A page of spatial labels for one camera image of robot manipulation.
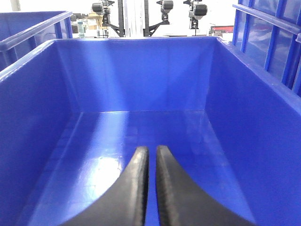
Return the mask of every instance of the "bin wall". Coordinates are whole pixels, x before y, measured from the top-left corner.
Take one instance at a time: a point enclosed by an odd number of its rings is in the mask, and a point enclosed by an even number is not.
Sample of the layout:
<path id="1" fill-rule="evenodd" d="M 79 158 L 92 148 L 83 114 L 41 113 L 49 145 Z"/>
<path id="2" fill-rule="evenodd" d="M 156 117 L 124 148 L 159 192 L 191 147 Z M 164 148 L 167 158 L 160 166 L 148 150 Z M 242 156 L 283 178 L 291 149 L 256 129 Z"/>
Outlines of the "bin wall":
<path id="1" fill-rule="evenodd" d="M 299 94 L 301 2 L 238 1 L 233 44 Z"/>
<path id="2" fill-rule="evenodd" d="M 2 71 L 0 225 L 14 225 L 71 114 L 58 58 L 50 47 Z"/>
<path id="3" fill-rule="evenodd" d="M 0 71 L 51 39 L 72 38 L 71 12 L 0 13 Z"/>
<path id="4" fill-rule="evenodd" d="M 56 44 L 79 111 L 106 112 L 204 109 L 215 42 L 204 38 Z"/>
<path id="5" fill-rule="evenodd" d="M 216 46 L 206 112 L 259 225 L 298 225 L 300 100 L 270 74 Z"/>
<path id="6" fill-rule="evenodd" d="M 60 13 L 63 13 L 63 11 L 0 13 L 0 41 L 22 32 L 38 23 L 48 20 Z"/>

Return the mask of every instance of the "bin rim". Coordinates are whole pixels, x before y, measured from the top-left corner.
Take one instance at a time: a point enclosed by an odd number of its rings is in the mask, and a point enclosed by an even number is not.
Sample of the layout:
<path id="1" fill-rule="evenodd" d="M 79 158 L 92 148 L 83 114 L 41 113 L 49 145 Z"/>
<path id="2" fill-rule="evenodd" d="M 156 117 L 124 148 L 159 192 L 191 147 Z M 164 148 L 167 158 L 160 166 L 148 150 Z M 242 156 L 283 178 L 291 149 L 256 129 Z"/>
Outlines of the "bin rim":
<path id="1" fill-rule="evenodd" d="M 24 57 L 20 58 L 13 64 L 7 66 L 2 71 L 0 71 L 0 84 L 2 81 L 10 77 L 14 72 L 18 71 L 20 68 L 22 68 L 24 65 L 26 65 L 28 62 L 30 62 L 33 58 L 38 56 L 41 52 L 46 50 L 49 46 L 53 45 L 55 42 L 54 39 L 47 40 L 41 45 L 39 45 L 37 48 L 30 51 L 28 54 L 26 54 Z"/>
<path id="2" fill-rule="evenodd" d="M 39 12 L 30 12 L 30 13 L 45 13 L 45 12 L 58 12 L 60 14 L 47 19 L 45 21 L 42 21 L 30 28 L 27 28 L 17 34 L 14 34 L 2 41 L 0 41 L 0 52 L 7 51 L 14 46 L 20 44 L 21 42 L 31 38 L 35 34 L 45 30 L 46 28 L 60 22 L 61 20 L 66 19 L 67 17 L 72 15 L 72 12 L 70 11 L 39 11 Z"/>

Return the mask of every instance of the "glossy blue surface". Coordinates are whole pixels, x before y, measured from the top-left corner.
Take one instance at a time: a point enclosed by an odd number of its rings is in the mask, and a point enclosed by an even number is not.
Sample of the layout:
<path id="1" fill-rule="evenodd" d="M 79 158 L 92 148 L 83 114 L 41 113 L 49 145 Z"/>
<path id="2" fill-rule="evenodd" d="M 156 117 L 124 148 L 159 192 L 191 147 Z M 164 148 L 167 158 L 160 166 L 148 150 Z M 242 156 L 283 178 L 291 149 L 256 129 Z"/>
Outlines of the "glossy blue surface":
<path id="1" fill-rule="evenodd" d="M 301 33 L 301 2 L 249 0 L 248 5 L 239 2 L 233 6 L 238 9 L 233 44 L 288 88 L 299 90 L 301 47 L 296 38 Z"/>
<path id="2" fill-rule="evenodd" d="M 50 39 L 72 38 L 71 12 L 0 13 L 0 71 Z"/>
<path id="3" fill-rule="evenodd" d="M 242 217 L 301 220 L 301 100 L 214 37 L 48 41 L 0 72 L 0 99 L 1 225 L 84 211 L 139 145 L 150 150 L 147 226 L 158 226 L 158 145 Z"/>
<path id="4" fill-rule="evenodd" d="M 248 6 L 249 5 L 249 0 L 238 0 L 239 4 L 242 4 L 244 6 Z"/>

